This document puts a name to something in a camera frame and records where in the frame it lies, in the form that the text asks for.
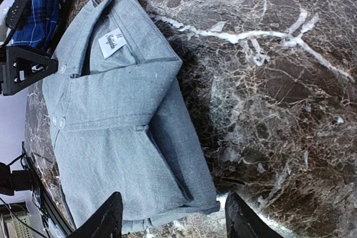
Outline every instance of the white label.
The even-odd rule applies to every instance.
[[[110,33],[107,33],[105,36],[101,37],[98,41],[99,41],[100,49],[102,50],[105,59],[109,58],[122,46],[127,44],[119,28],[115,29]]]

